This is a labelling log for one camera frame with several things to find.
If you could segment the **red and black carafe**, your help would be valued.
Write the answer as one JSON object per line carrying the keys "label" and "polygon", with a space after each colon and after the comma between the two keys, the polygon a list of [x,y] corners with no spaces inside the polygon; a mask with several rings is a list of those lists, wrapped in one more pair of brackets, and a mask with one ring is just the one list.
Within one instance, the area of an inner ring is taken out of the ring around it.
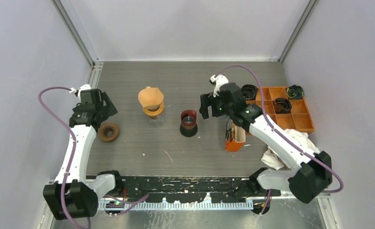
{"label": "red and black carafe", "polygon": [[180,133],[184,137],[192,137],[198,131],[197,112],[195,110],[185,110],[181,113]]}

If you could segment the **brown paper coffee filter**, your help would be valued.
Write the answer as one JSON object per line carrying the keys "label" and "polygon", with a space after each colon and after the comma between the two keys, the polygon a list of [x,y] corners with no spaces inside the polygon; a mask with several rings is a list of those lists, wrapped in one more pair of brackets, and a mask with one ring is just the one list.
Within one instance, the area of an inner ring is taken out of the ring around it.
{"label": "brown paper coffee filter", "polygon": [[164,94],[158,87],[147,86],[139,92],[138,100],[142,107],[154,108],[163,102]]}

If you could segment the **glass carafe with brown collar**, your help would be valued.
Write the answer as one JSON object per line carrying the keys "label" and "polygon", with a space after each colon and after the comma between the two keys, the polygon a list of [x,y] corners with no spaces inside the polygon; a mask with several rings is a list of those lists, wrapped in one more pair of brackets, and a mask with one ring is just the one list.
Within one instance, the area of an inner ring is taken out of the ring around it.
{"label": "glass carafe with brown collar", "polygon": [[159,115],[149,115],[149,118],[152,120],[156,120],[159,118]]}

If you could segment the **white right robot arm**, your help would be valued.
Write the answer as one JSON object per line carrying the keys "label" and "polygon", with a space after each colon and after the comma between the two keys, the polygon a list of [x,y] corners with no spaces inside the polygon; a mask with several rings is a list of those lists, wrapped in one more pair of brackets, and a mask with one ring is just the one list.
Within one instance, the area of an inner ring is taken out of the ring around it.
{"label": "white right robot arm", "polygon": [[211,93],[200,96],[203,119],[226,115],[236,126],[272,148],[289,166],[288,170],[263,169],[250,182],[250,190],[262,196],[268,189],[289,191],[303,203],[311,202],[332,183],[332,159],[324,151],[315,152],[295,142],[258,105],[247,104],[241,89],[223,76],[211,76]]}

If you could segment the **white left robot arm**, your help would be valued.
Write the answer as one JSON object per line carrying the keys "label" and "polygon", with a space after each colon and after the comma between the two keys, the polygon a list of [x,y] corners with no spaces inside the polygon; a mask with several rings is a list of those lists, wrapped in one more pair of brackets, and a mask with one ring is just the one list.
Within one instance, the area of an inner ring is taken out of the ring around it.
{"label": "white left robot arm", "polygon": [[43,188],[43,198],[56,220],[91,218],[97,212],[99,200],[106,194],[120,196],[124,183],[117,170],[98,173],[91,182],[86,181],[86,168],[92,144],[102,123],[117,113],[107,93],[84,84],[78,89],[64,87],[79,99],[72,116],[63,121],[42,100],[52,90],[42,90],[38,99],[43,108],[69,132],[68,147],[61,169],[52,184]]}

